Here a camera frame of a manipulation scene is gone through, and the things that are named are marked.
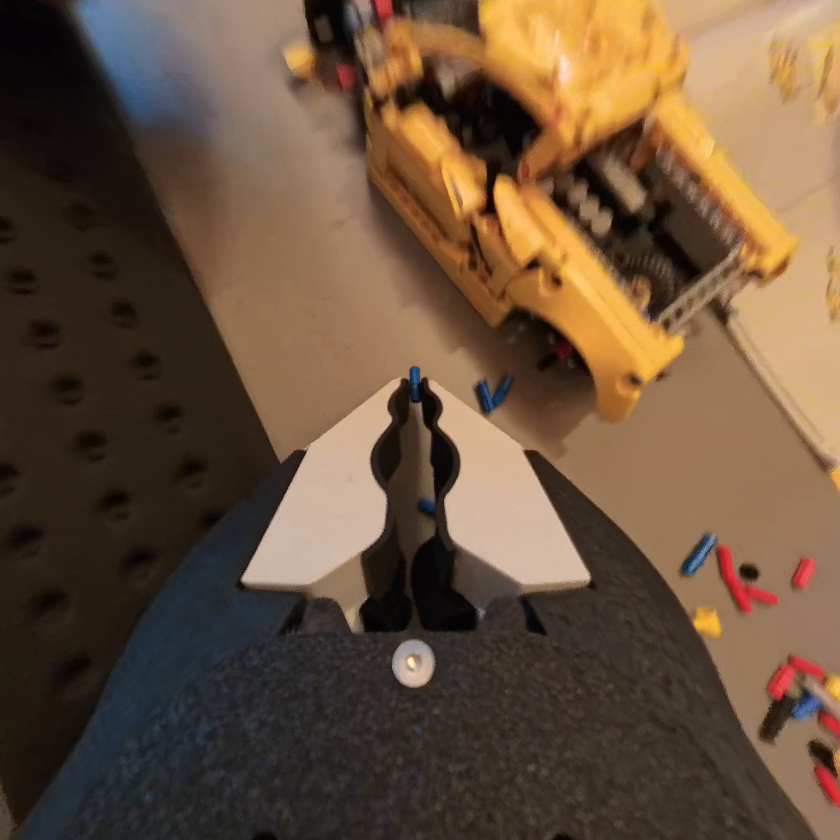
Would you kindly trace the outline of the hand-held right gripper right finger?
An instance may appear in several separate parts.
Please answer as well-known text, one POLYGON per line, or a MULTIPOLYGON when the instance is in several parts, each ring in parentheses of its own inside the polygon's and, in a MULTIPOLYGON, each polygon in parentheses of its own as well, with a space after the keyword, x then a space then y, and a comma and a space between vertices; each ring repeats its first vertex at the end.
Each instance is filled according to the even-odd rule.
POLYGON ((592 574, 529 453, 435 381, 421 393, 434 532, 413 559, 420 626, 475 629, 495 602, 586 588, 592 574))

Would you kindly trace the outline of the grey desk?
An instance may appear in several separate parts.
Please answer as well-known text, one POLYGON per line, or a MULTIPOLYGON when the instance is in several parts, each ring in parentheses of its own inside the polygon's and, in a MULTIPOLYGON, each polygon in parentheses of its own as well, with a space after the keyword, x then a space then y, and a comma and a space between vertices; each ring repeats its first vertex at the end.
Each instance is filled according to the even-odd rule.
POLYGON ((699 318, 666 378, 608 423, 587 379, 538 372, 526 334, 488 328, 369 191, 344 97, 291 85, 300 2, 79 2, 73 16, 277 455, 412 364, 474 410, 475 383, 513 375, 491 422, 614 520, 689 613, 717 610, 707 645, 745 732, 814 834, 838 838, 814 721, 773 746, 757 732, 788 654, 838 668, 838 494, 719 320, 699 318), (780 604, 740 614, 714 556, 682 577, 707 533, 780 604))

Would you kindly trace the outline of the scatter of small coloured pins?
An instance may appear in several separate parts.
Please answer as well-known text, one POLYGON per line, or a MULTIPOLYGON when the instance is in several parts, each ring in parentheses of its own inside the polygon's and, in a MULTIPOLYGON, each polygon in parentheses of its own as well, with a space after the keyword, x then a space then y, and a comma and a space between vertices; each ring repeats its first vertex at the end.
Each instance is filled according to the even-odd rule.
MULTIPOLYGON (((756 585, 759 570, 748 564, 736 565, 732 550, 707 533, 686 556, 680 575, 694 578, 711 557, 717 560, 721 582, 742 615, 755 606, 776 607, 780 597, 756 585)), ((814 721, 828 741, 817 739, 808 747, 815 781, 827 803, 839 806, 839 677, 816 661, 788 654, 777 665, 765 685, 768 708, 758 729, 759 741, 774 746, 794 721, 814 721)))

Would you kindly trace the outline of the black studded baseplate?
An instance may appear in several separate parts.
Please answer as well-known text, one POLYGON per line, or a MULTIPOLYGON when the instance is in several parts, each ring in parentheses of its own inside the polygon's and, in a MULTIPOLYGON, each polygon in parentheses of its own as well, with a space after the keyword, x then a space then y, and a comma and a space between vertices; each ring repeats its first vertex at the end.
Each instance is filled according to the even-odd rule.
POLYGON ((1 761, 21 823, 165 577, 275 463, 68 13, 2 2, 1 761))

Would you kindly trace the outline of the yellow toy brick car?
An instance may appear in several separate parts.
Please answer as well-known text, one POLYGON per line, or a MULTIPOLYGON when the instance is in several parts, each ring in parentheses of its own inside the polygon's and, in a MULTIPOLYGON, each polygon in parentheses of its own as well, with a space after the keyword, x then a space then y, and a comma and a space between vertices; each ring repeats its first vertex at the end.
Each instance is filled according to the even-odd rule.
POLYGON ((529 316, 627 418, 690 321, 797 240, 684 93, 659 2, 302 2, 297 80, 358 102, 366 173, 493 328, 529 316))

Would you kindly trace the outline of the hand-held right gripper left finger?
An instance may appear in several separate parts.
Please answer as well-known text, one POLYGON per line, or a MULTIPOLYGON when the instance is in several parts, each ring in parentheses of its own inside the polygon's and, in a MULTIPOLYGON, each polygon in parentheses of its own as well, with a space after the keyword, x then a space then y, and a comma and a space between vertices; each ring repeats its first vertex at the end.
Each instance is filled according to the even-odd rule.
POLYGON ((394 379, 310 443, 240 583, 254 592, 330 599, 350 629, 398 576, 390 483, 402 460, 408 382, 394 379))

